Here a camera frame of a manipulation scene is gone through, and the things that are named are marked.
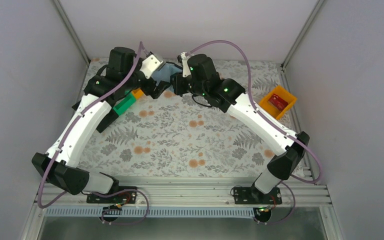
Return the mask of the black card holder wallet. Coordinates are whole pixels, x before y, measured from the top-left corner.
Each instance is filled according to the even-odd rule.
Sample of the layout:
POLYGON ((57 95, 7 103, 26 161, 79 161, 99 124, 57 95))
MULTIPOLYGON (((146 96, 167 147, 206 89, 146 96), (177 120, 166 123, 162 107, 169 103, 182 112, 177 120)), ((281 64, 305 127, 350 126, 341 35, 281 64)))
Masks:
POLYGON ((151 78, 156 81, 157 84, 161 82, 170 83, 171 76, 177 73, 182 73, 183 67, 174 63, 167 61, 163 67, 159 70, 154 71, 151 75, 151 78))

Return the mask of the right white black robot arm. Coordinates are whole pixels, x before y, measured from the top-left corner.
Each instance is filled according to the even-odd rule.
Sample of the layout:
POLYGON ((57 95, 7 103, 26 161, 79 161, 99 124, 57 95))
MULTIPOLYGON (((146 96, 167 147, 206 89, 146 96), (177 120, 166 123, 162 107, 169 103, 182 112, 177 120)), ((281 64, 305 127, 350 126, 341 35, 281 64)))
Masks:
POLYGON ((268 194, 281 181, 288 180, 304 157, 310 137, 279 123, 251 99, 250 92, 231 78, 221 79, 213 60, 205 54, 181 53, 177 57, 182 73, 171 77, 174 93, 203 97, 214 107, 236 118, 260 137, 274 157, 255 179, 251 190, 268 194))

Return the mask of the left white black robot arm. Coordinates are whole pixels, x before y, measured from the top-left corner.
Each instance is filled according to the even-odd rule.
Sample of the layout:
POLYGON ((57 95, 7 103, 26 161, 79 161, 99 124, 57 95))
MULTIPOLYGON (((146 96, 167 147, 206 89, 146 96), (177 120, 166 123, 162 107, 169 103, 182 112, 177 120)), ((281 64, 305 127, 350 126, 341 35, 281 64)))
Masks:
POLYGON ((164 61, 151 52, 141 57, 143 50, 143 47, 136 51, 126 47, 112 49, 107 64, 89 80, 64 131, 45 153, 33 156, 31 162, 42 177, 37 191, 39 198, 46 183, 71 195, 88 192, 105 196, 118 190, 116 178, 81 169, 78 164, 93 133, 102 132, 118 118, 117 102, 136 90, 158 98, 171 87, 173 76, 182 74, 181 65, 164 61))

